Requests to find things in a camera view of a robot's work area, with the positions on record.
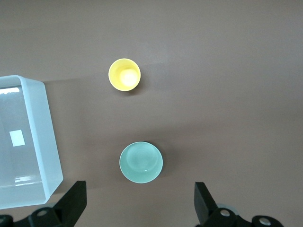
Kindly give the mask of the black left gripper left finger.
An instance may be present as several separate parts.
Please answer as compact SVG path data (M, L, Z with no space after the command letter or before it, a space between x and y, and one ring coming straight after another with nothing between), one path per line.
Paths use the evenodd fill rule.
M73 227L87 206L86 181L77 181L53 206L28 216L31 227Z

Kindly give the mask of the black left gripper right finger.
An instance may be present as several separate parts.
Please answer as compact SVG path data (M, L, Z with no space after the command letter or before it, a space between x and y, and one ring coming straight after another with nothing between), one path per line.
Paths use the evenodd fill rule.
M246 221L229 208L218 207L204 182L196 182L194 206L199 227L283 227L277 219L257 215Z

